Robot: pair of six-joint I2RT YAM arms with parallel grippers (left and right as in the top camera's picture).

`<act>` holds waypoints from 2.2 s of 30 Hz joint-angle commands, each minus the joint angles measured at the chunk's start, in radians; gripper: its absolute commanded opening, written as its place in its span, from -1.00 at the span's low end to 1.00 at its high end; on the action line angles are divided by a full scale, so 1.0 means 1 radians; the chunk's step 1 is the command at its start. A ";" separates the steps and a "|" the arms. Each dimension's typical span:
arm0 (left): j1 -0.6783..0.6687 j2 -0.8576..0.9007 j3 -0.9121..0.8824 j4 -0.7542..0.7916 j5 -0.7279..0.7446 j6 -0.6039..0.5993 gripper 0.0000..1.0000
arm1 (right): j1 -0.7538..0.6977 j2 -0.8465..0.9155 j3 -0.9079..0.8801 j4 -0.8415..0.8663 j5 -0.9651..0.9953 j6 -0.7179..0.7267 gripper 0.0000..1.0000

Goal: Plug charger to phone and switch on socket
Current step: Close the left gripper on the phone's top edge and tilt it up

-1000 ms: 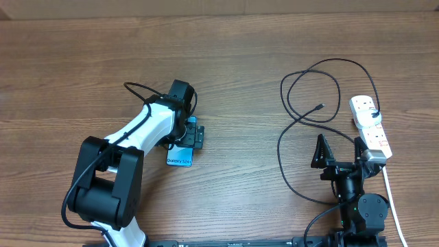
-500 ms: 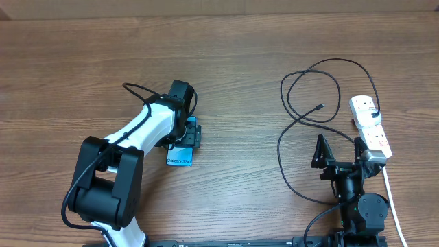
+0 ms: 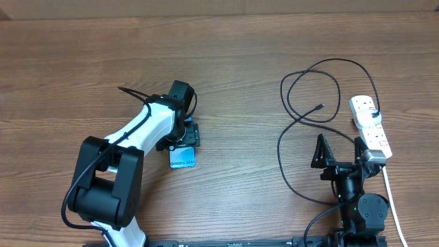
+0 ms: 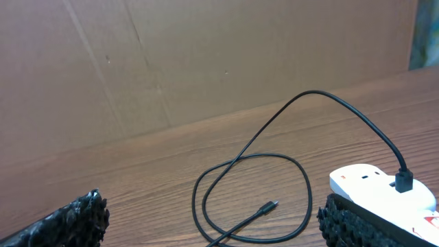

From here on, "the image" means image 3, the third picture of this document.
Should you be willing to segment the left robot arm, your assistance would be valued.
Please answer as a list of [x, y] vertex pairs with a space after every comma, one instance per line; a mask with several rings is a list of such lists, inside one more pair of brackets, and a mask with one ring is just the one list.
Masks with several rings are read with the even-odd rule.
[[141, 101], [141, 112], [117, 132], [82, 142], [60, 215], [69, 228], [99, 231], [105, 246], [149, 246], [136, 219], [144, 158], [151, 149], [167, 150], [172, 169], [195, 167], [198, 96], [179, 80], [163, 95], [122, 91]]

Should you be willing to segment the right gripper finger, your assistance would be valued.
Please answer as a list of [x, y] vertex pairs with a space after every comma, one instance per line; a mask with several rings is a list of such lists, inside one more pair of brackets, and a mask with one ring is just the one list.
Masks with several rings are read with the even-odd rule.
[[354, 146], [355, 159], [365, 161], [366, 157], [364, 156], [364, 153], [366, 150], [368, 150], [368, 147], [364, 143], [363, 139], [361, 137], [356, 137], [354, 139]]
[[311, 160], [311, 168], [324, 169], [334, 164], [335, 157], [330, 149], [326, 137], [319, 134], [316, 143], [316, 150]]

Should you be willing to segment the Galaxy S24+ smartphone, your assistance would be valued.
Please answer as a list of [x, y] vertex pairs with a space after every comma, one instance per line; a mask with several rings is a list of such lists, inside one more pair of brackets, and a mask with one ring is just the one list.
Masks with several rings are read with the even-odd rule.
[[[188, 124], [193, 119], [190, 117], [185, 120]], [[172, 169], [192, 168], [196, 165], [195, 148], [181, 148], [169, 152], [170, 167]]]

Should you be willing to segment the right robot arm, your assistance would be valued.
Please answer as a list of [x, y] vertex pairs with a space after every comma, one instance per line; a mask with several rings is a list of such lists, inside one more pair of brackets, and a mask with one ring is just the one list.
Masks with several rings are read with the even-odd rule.
[[303, 244], [307, 246], [386, 246], [379, 233], [385, 229], [390, 203], [376, 193], [364, 192], [364, 181], [376, 176], [386, 165], [383, 151], [372, 150], [357, 137], [354, 140], [355, 159], [352, 162], [337, 161], [323, 134], [319, 134], [311, 167], [322, 169], [321, 180], [328, 180], [334, 187], [337, 204], [316, 216], [306, 227], [311, 226], [326, 214], [340, 212], [341, 225], [323, 237], [313, 240], [304, 234]]

